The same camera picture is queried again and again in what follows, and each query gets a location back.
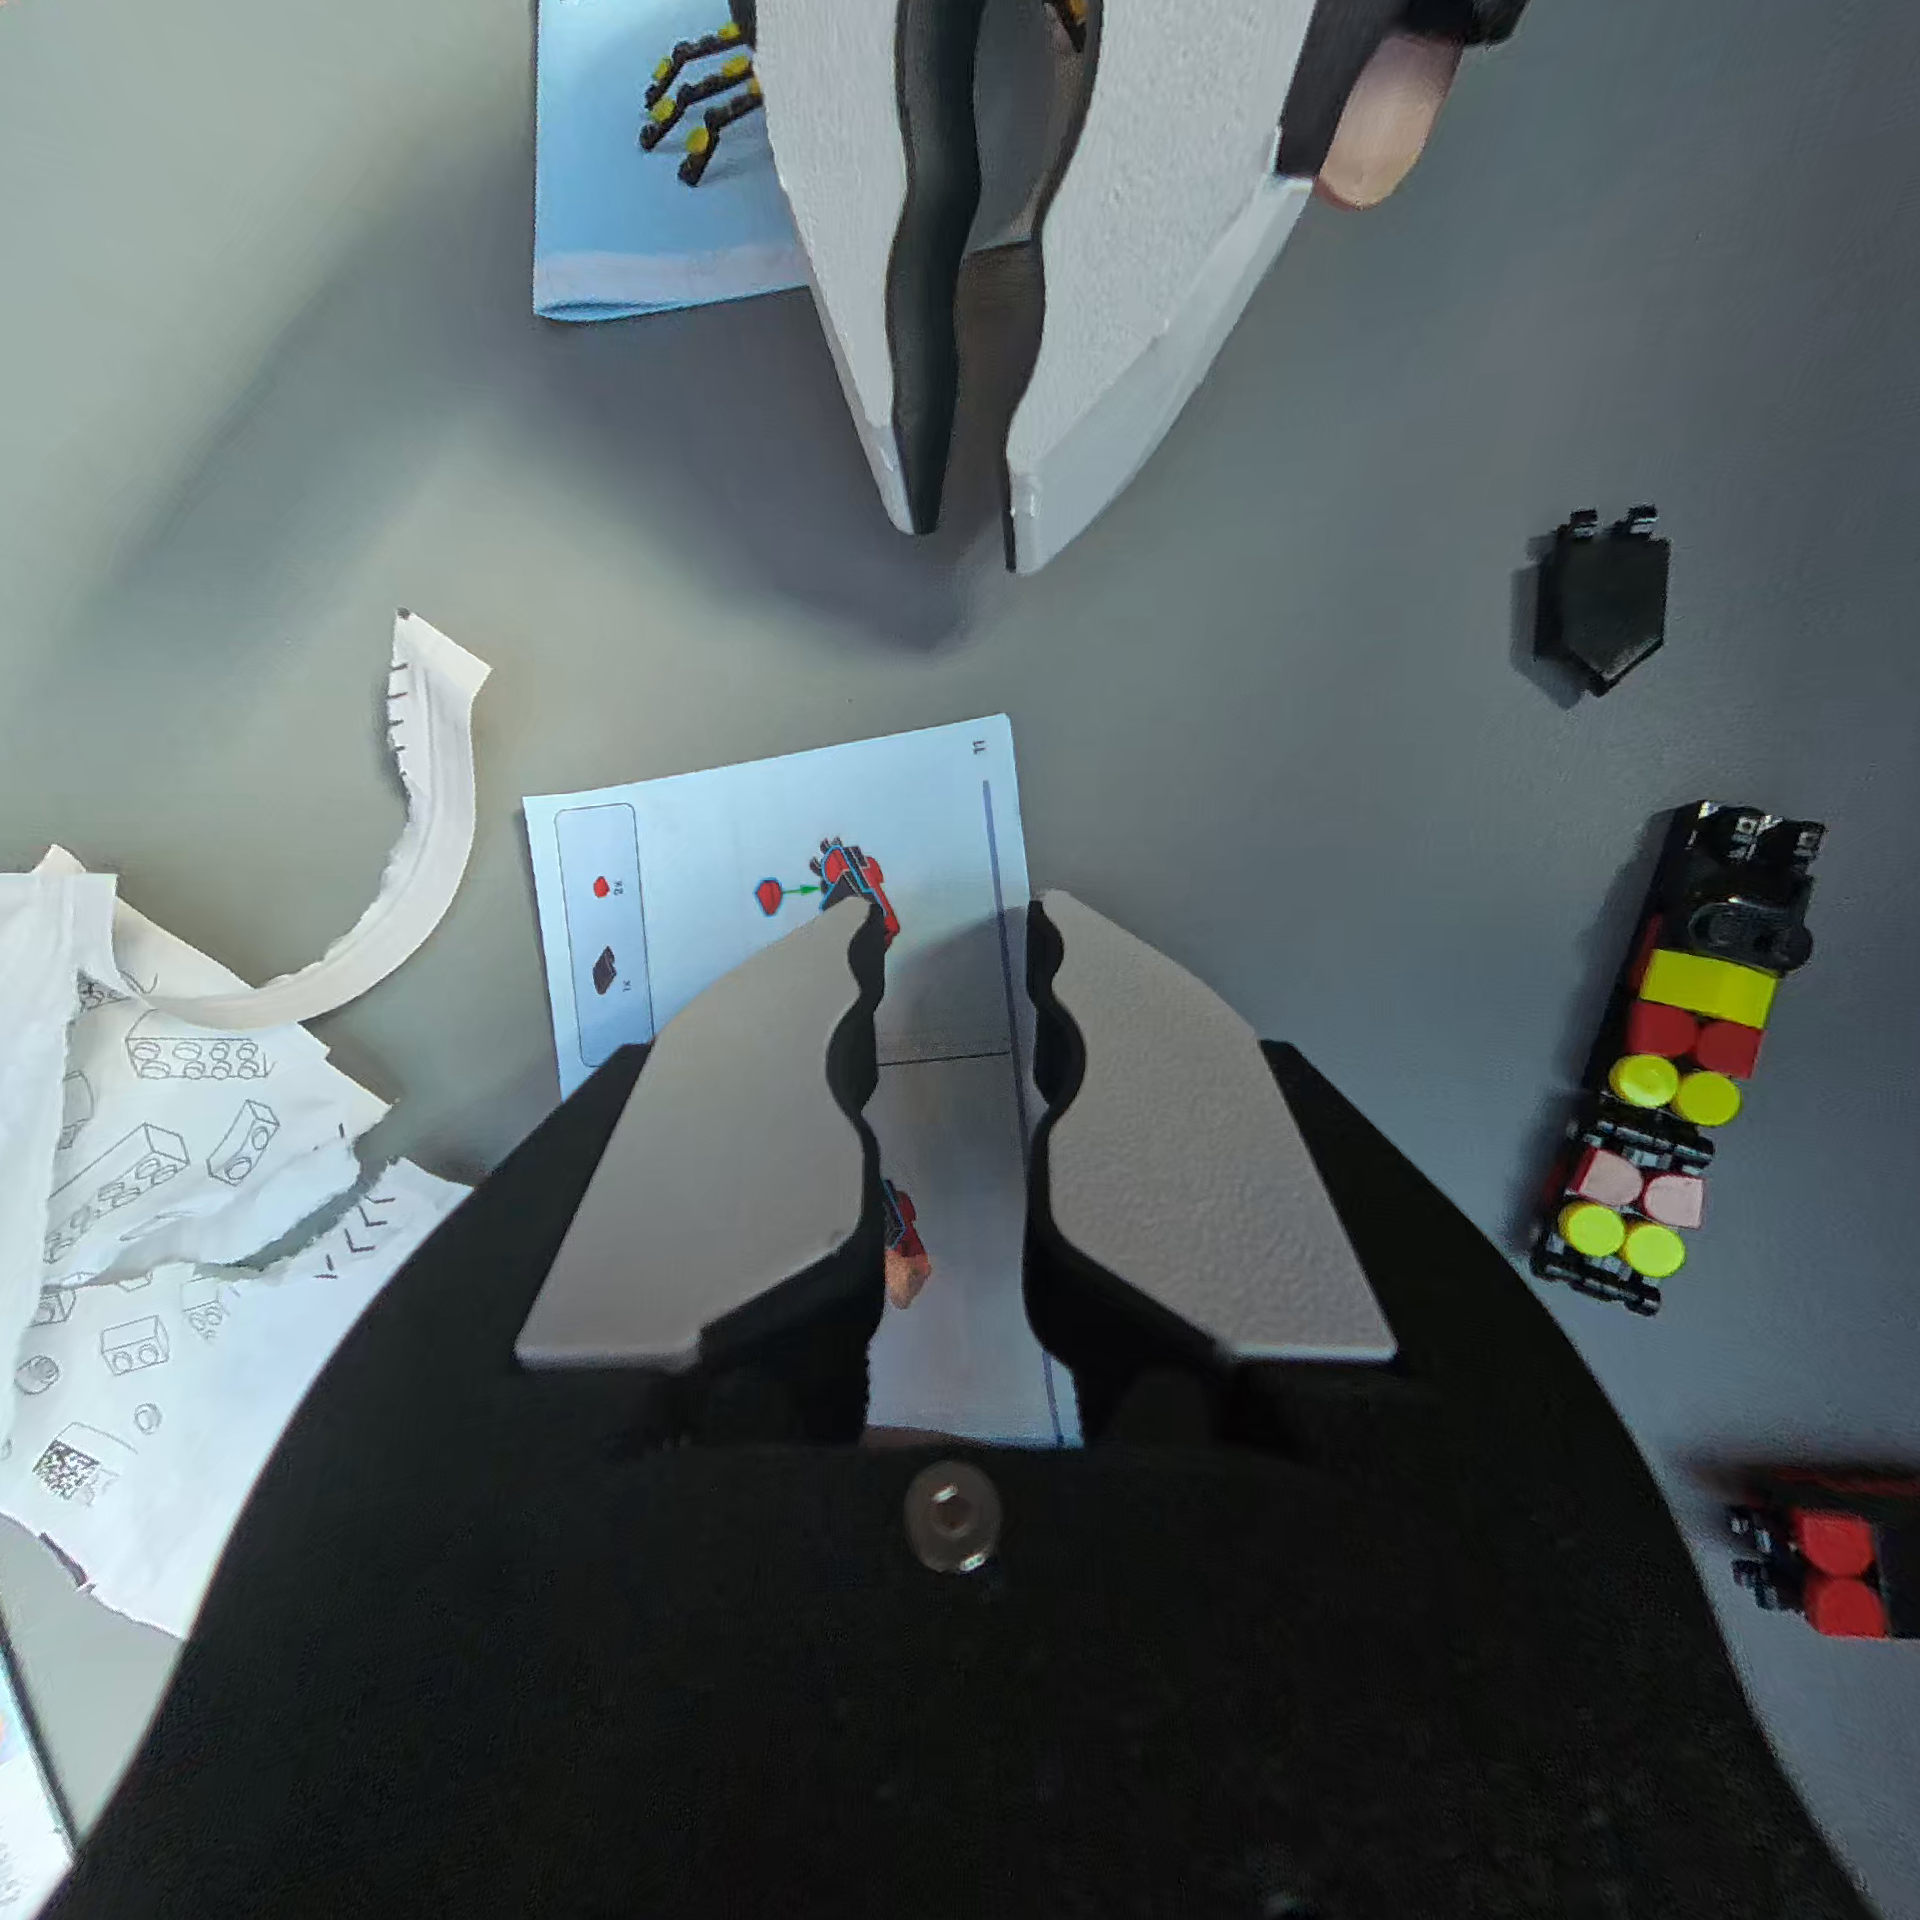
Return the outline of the black wedge toy brick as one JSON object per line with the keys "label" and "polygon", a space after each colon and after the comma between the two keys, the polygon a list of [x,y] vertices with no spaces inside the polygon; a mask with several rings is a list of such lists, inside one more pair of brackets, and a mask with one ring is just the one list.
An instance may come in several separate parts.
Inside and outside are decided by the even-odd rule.
{"label": "black wedge toy brick", "polygon": [[1674,547],[1656,506],[1566,517],[1534,566],[1532,655],[1605,697],[1663,649]]}

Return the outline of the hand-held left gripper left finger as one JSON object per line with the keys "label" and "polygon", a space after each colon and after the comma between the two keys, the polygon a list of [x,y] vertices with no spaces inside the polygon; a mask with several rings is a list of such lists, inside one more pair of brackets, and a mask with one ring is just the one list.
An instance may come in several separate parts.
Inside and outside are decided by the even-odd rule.
{"label": "hand-held left gripper left finger", "polygon": [[524,1366],[645,1377],[696,1434],[863,1434],[885,949],[879,907],[844,898],[659,1031],[519,1329]]}

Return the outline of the black red yellow brick assembly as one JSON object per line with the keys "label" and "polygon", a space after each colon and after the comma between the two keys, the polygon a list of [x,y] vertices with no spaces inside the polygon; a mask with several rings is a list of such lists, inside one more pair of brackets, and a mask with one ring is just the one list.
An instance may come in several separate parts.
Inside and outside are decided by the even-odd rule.
{"label": "black red yellow brick assembly", "polygon": [[1527,1244],[1536,1279],[1637,1317],[1688,1261],[1780,987],[1813,955],[1828,839],[1822,820],[1719,799],[1662,830]]}

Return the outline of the person's right hand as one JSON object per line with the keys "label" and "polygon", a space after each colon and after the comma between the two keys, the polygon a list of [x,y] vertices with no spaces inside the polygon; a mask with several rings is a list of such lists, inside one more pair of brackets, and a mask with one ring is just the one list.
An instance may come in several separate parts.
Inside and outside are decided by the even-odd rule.
{"label": "person's right hand", "polygon": [[1387,202],[1424,155],[1463,58],[1458,38],[1382,36],[1342,107],[1317,199],[1348,210]]}

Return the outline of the torn white paper strip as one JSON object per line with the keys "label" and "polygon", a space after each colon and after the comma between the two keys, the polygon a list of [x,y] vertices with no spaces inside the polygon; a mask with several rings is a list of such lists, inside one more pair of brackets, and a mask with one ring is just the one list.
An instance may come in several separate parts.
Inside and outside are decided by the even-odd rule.
{"label": "torn white paper strip", "polygon": [[158,1010],[221,1033],[306,1025],[364,999],[419,954],[462,891],[472,855],[472,707],[490,673],[420,614],[395,613],[386,717],[406,818],[372,902],[302,972],[245,993],[158,999]]}

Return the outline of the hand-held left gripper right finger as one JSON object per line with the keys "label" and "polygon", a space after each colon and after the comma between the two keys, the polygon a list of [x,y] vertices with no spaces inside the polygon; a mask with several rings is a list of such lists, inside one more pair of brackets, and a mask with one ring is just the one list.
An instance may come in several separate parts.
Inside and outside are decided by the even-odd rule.
{"label": "hand-held left gripper right finger", "polygon": [[1026,917],[1043,1117],[1024,1308],[1088,1446],[1259,1430],[1292,1370],[1399,1339],[1258,1031],[1068,891]]}

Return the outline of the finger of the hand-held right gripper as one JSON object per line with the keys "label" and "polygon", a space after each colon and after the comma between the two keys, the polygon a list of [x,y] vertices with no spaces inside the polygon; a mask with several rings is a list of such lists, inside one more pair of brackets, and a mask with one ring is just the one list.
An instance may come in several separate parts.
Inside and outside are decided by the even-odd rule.
{"label": "finger of the hand-held right gripper", "polygon": [[1043,193],[1039,342],[1005,430],[1011,571],[1133,482],[1211,371],[1310,186],[1277,167],[1311,2],[1106,2]]}
{"label": "finger of the hand-held right gripper", "polygon": [[894,529],[940,526],[981,189],[978,2],[758,2],[775,172]]}

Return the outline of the torn white paper bag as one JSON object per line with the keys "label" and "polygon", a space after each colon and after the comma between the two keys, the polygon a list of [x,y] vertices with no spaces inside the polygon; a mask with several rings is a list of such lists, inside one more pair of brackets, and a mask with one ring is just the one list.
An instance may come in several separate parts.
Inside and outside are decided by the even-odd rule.
{"label": "torn white paper bag", "polygon": [[78,911],[39,1260],[4,1306],[4,1518],[182,1641],[331,1355],[468,1189],[358,1146],[389,1103],[304,1027],[195,1027],[238,977],[50,847]]}

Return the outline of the blue instruction booklet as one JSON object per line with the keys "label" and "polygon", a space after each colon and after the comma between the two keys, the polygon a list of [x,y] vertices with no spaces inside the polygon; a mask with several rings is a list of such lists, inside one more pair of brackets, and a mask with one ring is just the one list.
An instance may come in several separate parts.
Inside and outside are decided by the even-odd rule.
{"label": "blue instruction booklet", "polygon": [[539,2],[534,310],[627,321],[800,289],[755,4]]}

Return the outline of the light blue instruction sheet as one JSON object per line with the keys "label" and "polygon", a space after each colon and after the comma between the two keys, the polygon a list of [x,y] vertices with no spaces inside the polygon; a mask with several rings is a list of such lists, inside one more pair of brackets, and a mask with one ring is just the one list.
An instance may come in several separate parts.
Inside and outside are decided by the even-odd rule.
{"label": "light blue instruction sheet", "polygon": [[1075,1446],[1022,1289],[1039,1098],[1011,721],[527,797],[524,820],[565,1098],[757,949],[844,898],[879,910],[866,1116],[920,1277],[879,1318],[871,1427]]}

